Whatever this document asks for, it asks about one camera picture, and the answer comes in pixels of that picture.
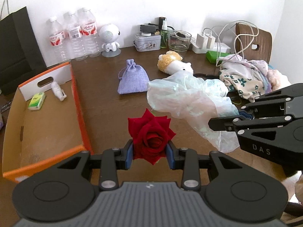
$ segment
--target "fabric pile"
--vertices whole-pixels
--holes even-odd
[[[254,102],[254,98],[290,85],[287,76],[278,70],[268,69],[264,60],[245,60],[234,54],[219,57],[220,80],[229,91],[237,91],[239,96]]]

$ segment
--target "cardboard box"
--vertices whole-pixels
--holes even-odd
[[[67,94],[62,102],[51,90],[53,81]],[[28,104],[38,92],[45,92],[45,101],[40,110],[30,111]],[[70,63],[19,85],[5,130],[3,177],[20,182],[82,150],[92,153]]]

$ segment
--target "silver screw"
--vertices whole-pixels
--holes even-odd
[[[106,189],[110,189],[110,188],[113,188],[116,186],[116,183],[112,180],[106,180],[106,181],[103,181],[101,183],[101,186],[106,188]]]
[[[194,188],[194,187],[197,187],[199,185],[199,183],[196,180],[190,179],[190,180],[186,180],[184,182],[184,185],[188,188]]]

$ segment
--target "plush toy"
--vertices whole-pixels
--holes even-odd
[[[182,57],[175,51],[167,51],[166,54],[159,55],[158,68],[169,75],[173,75],[180,70],[194,73],[191,64],[189,62],[184,63],[181,60]]]

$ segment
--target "wooden table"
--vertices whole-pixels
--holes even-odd
[[[102,56],[88,57],[83,61],[72,61],[73,71],[77,81],[80,102],[83,110],[87,132],[96,154],[105,149],[123,147],[130,139],[128,134],[128,117],[141,117],[146,108],[146,93],[119,95],[117,92],[118,73],[123,69],[127,59],[141,65],[147,72],[149,79],[162,79],[168,75],[157,68],[158,56],[167,50],[137,52],[134,47],[123,48],[122,53],[113,58]],[[206,60],[205,54],[195,54],[187,51],[182,55],[184,62],[191,62],[194,73],[218,74],[219,69]],[[153,111],[158,116],[170,115]],[[172,141],[176,147],[189,147],[199,154],[208,154],[215,148],[185,120],[172,118],[170,128],[177,134]],[[249,154],[239,148],[230,156],[252,166],[279,180],[284,179],[281,166]],[[209,182],[206,170],[200,170],[202,184]],[[165,158],[152,166],[143,159],[133,161],[128,171],[118,171],[119,182],[122,181],[176,181],[181,182],[182,171],[169,169]],[[97,174],[93,181],[97,183]]]

